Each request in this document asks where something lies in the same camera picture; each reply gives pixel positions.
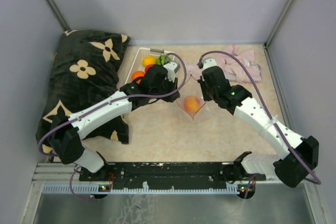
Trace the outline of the clear orange zip bag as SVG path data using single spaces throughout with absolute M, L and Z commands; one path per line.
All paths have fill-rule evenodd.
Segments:
M 206 101 L 203 99 L 199 83 L 191 74 L 188 75 L 179 93 L 180 97 L 176 100 L 176 104 L 183 114 L 192 122 L 204 121 L 207 117 Z

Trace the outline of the peach toy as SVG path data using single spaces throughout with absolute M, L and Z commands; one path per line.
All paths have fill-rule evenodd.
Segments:
M 187 112 L 196 113 L 200 107 L 201 102 L 198 97 L 189 95 L 184 99 L 184 109 Z

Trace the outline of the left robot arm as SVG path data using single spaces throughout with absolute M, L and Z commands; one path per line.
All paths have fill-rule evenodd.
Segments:
M 154 65 L 139 83 L 128 83 L 103 101 L 55 121 L 47 137 L 48 143 L 63 164 L 74 163 L 87 169 L 96 179 L 106 179 L 109 167 L 105 160 L 84 147 L 81 141 L 105 123 L 148 105 L 151 99 L 174 101 L 178 95 L 175 75 L 179 68 L 179 63 L 174 61 L 163 66 Z

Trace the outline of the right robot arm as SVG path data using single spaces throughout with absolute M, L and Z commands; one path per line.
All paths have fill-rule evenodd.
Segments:
M 241 85 L 231 86 L 218 66 L 201 69 L 198 83 L 206 101 L 213 100 L 220 108 L 249 124 L 275 150 L 274 155 L 244 157 L 234 167 L 242 180 L 252 174 L 277 176 L 285 185 L 297 187 L 318 164 L 319 142 L 304 138 L 276 118 L 269 118 L 266 109 Z

